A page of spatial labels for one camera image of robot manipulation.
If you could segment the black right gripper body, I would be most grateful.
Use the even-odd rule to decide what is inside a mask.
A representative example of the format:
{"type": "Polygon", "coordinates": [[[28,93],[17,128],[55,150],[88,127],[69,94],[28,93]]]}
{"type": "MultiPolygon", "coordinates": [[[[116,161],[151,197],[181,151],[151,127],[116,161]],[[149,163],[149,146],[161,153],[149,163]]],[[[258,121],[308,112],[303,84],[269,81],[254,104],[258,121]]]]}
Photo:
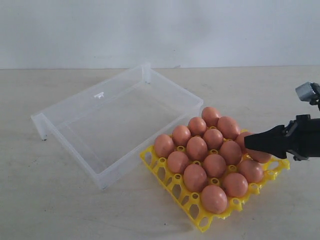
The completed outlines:
{"type": "Polygon", "coordinates": [[[297,115],[287,126],[287,152],[295,161],[320,157],[320,119],[309,114],[297,115]]]}

